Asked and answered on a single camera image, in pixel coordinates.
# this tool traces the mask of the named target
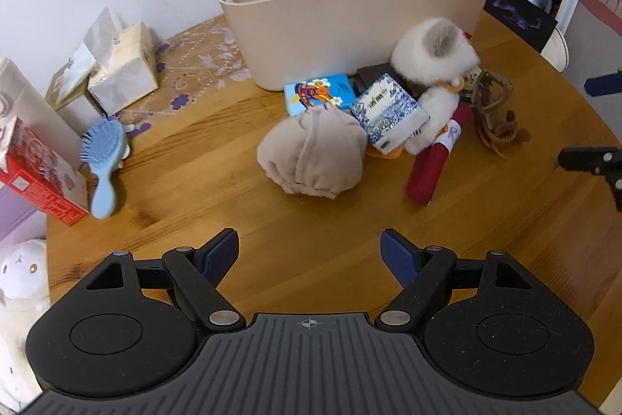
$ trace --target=beige cloth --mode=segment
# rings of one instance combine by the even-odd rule
[[[257,161],[288,194],[334,199],[361,180],[366,146],[358,121],[327,104],[276,125],[257,148]]]

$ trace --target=white label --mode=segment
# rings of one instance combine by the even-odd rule
[[[462,128],[460,127],[460,124],[451,119],[447,122],[447,125],[443,128],[443,131],[439,134],[439,136],[434,140],[434,144],[441,143],[451,154],[453,146],[456,144],[456,141],[460,137],[461,133]]]
[[[30,183],[26,182],[26,180],[24,180],[22,177],[17,177],[15,180],[13,180],[12,185],[23,192],[29,187]]]

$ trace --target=red stripe on wall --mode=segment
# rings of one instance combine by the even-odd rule
[[[622,18],[612,12],[605,4],[599,0],[580,0],[592,15],[596,16],[602,23],[611,27],[618,36],[622,36]]]

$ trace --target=white fluffy plush toy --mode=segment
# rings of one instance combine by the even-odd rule
[[[41,393],[24,345],[30,327],[49,307],[45,241],[14,246],[0,261],[0,405],[13,411]]]
[[[458,107],[462,75],[479,62],[464,33],[446,18],[431,18],[403,35],[391,65],[406,80],[427,87],[418,102],[430,115],[421,131],[406,141],[407,152],[417,155],[434,142]]]

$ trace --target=wood grain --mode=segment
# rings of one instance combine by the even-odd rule
[[[463,257],[500,248],[528,266],[578,314],[596,339],[582,393],[600,404],[622,373],[622,216],[604,179],[567,173],[569,145],[617,144],[579,93],[535,51],[487,15],[473,43],[483,66],[510,78],[511,107],[533,139],[508,160],[485,150],[468,126],[430,206],[410,202],[412,165],[366,158],[362,182],[335,201],[285,194],[256,162],[257,145],[285,117],[282,94],[250,81],[226,87],[136,138],[116,173],[122,208],[48,231],[57,300],[112,250],[159,257],[237,229],[239,261],[220,290],[254,312],[378,312],[399,292],[378,239],[393,227],[419,244]]]

